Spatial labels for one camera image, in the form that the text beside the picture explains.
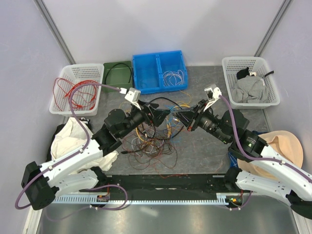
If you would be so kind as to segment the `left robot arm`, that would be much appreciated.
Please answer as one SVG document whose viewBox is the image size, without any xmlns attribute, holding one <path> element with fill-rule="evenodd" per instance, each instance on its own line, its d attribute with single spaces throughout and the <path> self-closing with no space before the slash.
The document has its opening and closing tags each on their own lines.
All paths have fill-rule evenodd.
<svg viewBox="0 0 312 234">
<path fill-rule="evenodd" d="M 83 189 L 105 190 L 107 180 L 99 175 L 98 169 L 88 169 L 76 175 L 72 172 L 112 153 L 122 144 L 120 140 L 140 124 L 159 126 L 169 114 L 170 110 L 159 109 L 158 104 L 141 101 L 132 106 L 129 114 L 122 109 L 113 109 L 102 128 L 71 152 L 41 165 L 34 161 L 27 164 L 21 194 L 27 196 L 34 210 L 41 210 L 66 193 Z"/>
</svg>

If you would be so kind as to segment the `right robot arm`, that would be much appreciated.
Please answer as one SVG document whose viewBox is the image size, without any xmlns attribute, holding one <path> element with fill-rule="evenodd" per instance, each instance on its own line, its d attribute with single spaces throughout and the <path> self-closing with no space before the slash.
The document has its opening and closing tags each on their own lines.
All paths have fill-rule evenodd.
<svg viewBox="0 0 312 234">
<path fill-rule="evenodd" d="M 268 179 L 241 168 L 227 171 L 223 186 L 229 192 L 237 189 L 261 193 L 278 199 L 297 214 L 312 217 L 312 176 L 279 154 L 259 135 L 247 129 L 249 120 L 231 107 L 218 119 L 209 111 L 209 103 L 201 100 L 191 108 L 176 110 L 178 118 L 188 131 L 205 130 L 225 144 L 236 158 L 257 166 L 273 175 Z"/>
</svg>

